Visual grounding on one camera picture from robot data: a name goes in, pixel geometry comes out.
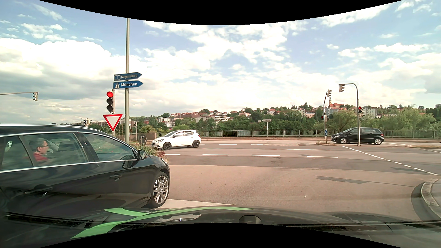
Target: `direction sign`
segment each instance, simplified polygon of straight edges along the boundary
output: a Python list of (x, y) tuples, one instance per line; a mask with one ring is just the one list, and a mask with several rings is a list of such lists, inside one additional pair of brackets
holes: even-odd
[(124, 74), (115, 74), (113, 75), (113, 81), (122, 81), (122, 80), (130, 80), (130, 79), (137, 79), (142, 74), (139, 72), (132, 72), (132, 73), (124, 73)]
[(115, 114), (115, 115), (103, 115), (104, 119), (106, 120), (107, 124), (110, 127), (110, 130), (113, 132), (118, 125), (118, 123), (121, 120), (121, 117), (123, 117), (123, 114)]
[(124, 88), (137, 88), (143, 85), (143, 82), (138, 80), (135, 81), (125, 81), (125, 82), (113, 82), (114, 89), (124, 89)]

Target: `blue direction sign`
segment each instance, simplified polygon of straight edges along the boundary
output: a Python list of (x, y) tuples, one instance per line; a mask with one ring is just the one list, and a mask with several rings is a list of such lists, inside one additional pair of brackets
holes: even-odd
[(142, 74), (139, 73), (139, 72), (125, 73), (125, 74), (115, 74), (115, 75), (113, 75), (113, 81), (137, 79), (141, 75)]
[(125, 82), (113, 82), (114, 89), (124, 89), (124, 88), (137, 88), (143, 85), (144, 83), (135, 80), (135, 81), (125, 81)]

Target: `traffic light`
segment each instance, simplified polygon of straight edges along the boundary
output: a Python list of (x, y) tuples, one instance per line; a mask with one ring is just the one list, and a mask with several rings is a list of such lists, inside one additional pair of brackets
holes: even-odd
[(108, 91), (107, 92), (107, 100), (106, 100), (106, 102), (107, 102), (107, 110), (110, 112), (110, 113), (113, 113), (113, 93), (111, 92), (111, 91)]

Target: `man with glasses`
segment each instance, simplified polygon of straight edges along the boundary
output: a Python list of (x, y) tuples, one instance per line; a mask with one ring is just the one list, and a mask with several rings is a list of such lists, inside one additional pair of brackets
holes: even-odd
[(47, 162), (48, 158), (44, 155), (48, 152), (49, 145), (45, 139), (32, 140), (29, 146), (34, 151), (34, 157), (38, 163)]

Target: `green stripe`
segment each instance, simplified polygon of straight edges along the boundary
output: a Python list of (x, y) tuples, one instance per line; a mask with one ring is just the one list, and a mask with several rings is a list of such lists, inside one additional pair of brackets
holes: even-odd
[[(126, 214), (129, 214), (130, 216), (134, 216), (133, 214), (137, 213), (134, 211), (125, 210), (123, 208), (121, 208), (121, 209), (124, 210), (124, 211), (120, 211), (121, 213), (126, 213)], [(143, 214), (140, 216), (136, 215), (137, 217), (130, 219), (130, 220), (126, 220), (126, 221), (103, 223), (103, 224), (91, 227), (89, 229), (86, 229), (86, 230), (80, 232), (79, 234), (73, 236), (72, 239), (104, 234), (104, 233), (107, 233), (108, 231), (112, 230), (112, 228), (114, 228), (115, 226), (122, 224), (122, 223), (134, 222), (134, 221), (139, 221), (139, 220), (149, 219), (149, 218), (154, 218), (154, 217), (160, 217), (160, 216), (170, 215), (170, 214), (180, 214), (180, 213), (185, 213), (185, 212), (207, 210), (207, 209), (222, 209), (222, 210), (232, 210), (232, 211), (252, 210), (252, 208), (222, 207), (222, 206), (220, 206), (220, 207), (196, 207), (196, 208), (191, 208), (191, 209), (171, 210), (171, 211), (170, 210), (160, 210), (160, 211), (156, 211), (156, 212), (153, 212), (150, 214)], [(112, 213), (117, 212), (116, 208), (106, 209), (106, 211), (109, 211)]]

